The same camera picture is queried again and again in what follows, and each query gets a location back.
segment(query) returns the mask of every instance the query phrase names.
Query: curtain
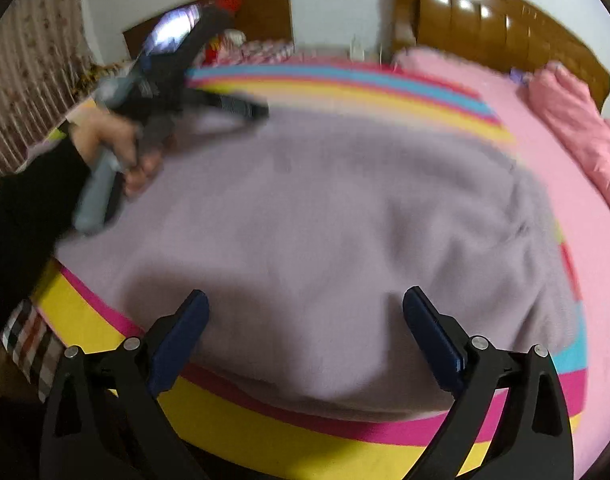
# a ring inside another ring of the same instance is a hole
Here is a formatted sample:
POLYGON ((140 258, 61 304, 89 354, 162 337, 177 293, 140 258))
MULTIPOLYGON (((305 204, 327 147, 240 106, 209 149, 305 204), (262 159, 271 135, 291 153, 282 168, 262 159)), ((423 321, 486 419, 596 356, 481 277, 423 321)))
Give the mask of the curtain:
POLYGON ((80 0, 13 0, 0 19, 0 176, 75 104, 91 66, 80 0))

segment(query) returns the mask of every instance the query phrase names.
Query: gray blanket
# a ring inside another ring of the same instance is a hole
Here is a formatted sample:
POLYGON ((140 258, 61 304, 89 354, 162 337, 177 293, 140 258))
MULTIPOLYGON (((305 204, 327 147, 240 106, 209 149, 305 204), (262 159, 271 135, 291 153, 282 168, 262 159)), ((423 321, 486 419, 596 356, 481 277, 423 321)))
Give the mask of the gray blanket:
POLYGON ((193 359, 252 396, 363 420, 448 408, 403 321, 412 285, 498 348, 573 341, 546 193, 493 147, 288 108, 257 126, 187 116, 178 134, 150 189, 57 256, 145 329, 205 291, 193 359))

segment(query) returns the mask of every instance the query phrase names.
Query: person's left hand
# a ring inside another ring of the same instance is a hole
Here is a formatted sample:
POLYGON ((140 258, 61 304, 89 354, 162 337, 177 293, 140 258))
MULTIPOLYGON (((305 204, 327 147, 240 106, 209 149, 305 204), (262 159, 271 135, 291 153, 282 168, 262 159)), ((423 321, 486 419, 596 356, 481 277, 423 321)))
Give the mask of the person's left hand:
POLYGON ((136 124, 102 108, 88 108, 81 113, 70 134, 75 148, 88 166, 93 166, 99 147, 107 144, 115 155, 130 168, 125 173, 124 192, 128 197, 141 192, 158 173, 163 150, 147 153, 136 161, 136 124))

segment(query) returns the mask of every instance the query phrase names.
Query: phone screen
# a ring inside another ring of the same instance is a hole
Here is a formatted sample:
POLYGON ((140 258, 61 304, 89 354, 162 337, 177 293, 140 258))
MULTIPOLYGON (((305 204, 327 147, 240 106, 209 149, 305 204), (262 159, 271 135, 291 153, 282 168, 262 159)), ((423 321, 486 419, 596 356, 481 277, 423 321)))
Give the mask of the phone screen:
POLYGON ((143 53, 173 54, 200 19, 198 5, 170 10, 157 23, 143 43, 143 53))

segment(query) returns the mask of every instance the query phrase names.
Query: black sleeve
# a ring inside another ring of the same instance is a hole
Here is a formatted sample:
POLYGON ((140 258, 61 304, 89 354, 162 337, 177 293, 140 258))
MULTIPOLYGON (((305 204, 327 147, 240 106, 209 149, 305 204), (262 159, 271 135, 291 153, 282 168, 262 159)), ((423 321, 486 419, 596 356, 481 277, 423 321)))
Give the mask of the black sleeve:
POLYGON ((70 227, 89 168, 69 137, 0 185, 0 331, 70 227))

